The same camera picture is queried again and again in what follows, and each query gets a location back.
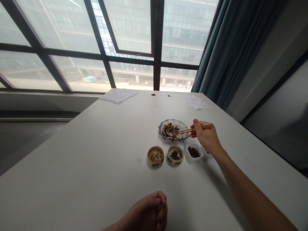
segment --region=small dark object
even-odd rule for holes
[[[200,157],[200,154],[195,148],[188,147],[188,151],[192,158]]]
[[[173,158],[173,159],[175,159],[175,160],[179,160],[180,158],[179,158],[179,156],[178,156],[178,152],[177,151],[173,151],[172,153],[171,153],[171,157]]]

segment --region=window frame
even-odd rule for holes
[[[24,18],[22,12],[19,10],[14,0],[0,0],[0,2],[2,3],[5,10],[11,16],[11,18],[13,19],[13,21],[15,22],[19,30],[22,32],[22,34],[25,36],[25,38],[28,40],[28,42],[31,45],[31,47],[29,47],[29,46],[24,46],[24,45],[0,43],[0,50],[37,54],[42,60],[42,62],[44,63],[44,65],[46,66],[46,68],[49,70],[53,78],[56,80],[56,82],[59,84],[59,86],[63,90],[63,91],[57,91],[57,90],[17,89],[8,80],[6,80],[3,76],[0,75],[0,82],[6,87],[3,89],[0,89],[0,91],[26,91],[26,92],[30,91],[30,92],[89,93],[89,94],[104,94],[105,93],[105,92],[73,91],[70,88],[69,84],[66,82],[64,76],[59,71],[56,64],[53,62],[52,58],[50,57],[51,55],[102,60],[104,63],[105,69],[106,69],[106,73],[107,73],[111,88],[116,88],[116,84],[113,78],[113,74],[112,74],[109,62],[119,62],[119,63],[141,64],[141,65],[153,66],[153,69],[154,69],[153,90],[159,90],[161,67],[170,67],[170,68],[198,71],[199,66],[200,66],[200,65],[180,64],[180,63],[171,63],[171,62],[161,61],[164,6],[165,6],[164,0],[151,0],[150,2],[151,4],[151,50],[152,50],[152,54],[134,53],[130,51],[118,50],[104,2],[103,0],[98,0],[98,3],[100,4],[101,10],[103,12],[103,15],[104,15],[104,18],[107,24],[107,28],[109,30],[109,33],[110,33],[110,36],[111,36],[116,52],[120,54],[154,57],[154,60],[134,59],[134,58],[127,58],[127,57],[117,57],[117,56],[106,55],[103,40],[100,36],[99,26],[96,21],[96,16],[94,13],[94,8],[92,7],[91,0],[84,0],[84,3],[86,6],[87,13],[89,15],[89,19],[90,19],[91,26],[94,31],[95,39],[96,39],[100,54],[80,52],[80,51],[71,51],[71,50],[61,50],[61,49],[54,49],[54,48],[45,48],[43,44],[40,42],[38,36],[32,30],[27,20]],[[219,0],[218,2],[216,12],[214,14],[214,19],[213,19],[213,22],[210,28],[209,36],[207,38],[207,42],[203,50],[203,55],[205,53],[210,35],[214,28],[215,22],[217,20],[222,2],[223,2],[222,0]]]

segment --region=chopsticks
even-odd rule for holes
[[[212,127],[214,127],[214,125],[212,123],[209,123],[209,124],[204,124],[201,127],[204,130],[204,129],[207,129],[207,128],[212,128]],[[195,130],[196,130],[195,128],[189,128],[189,129],[186,129],[186,130],[179,131],[178,133],[176,133],[176,135],[194,132]]]

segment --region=stack of papers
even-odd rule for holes
[[[136,90],[120,89],[116,92],[107,93],[100,99],[106,100],[112,103],[121,104],[125,100],[135,96],[138,93]]]
[[[211,106],[207,105],[202,99],[198,98],[195,95],[192,96],[183,96],[187,103],[189,103],[194,109],[205,109],[210,108]]]

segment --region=curtain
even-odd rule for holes
[[[287,0],[221,0],[192,92],[226,110]]]

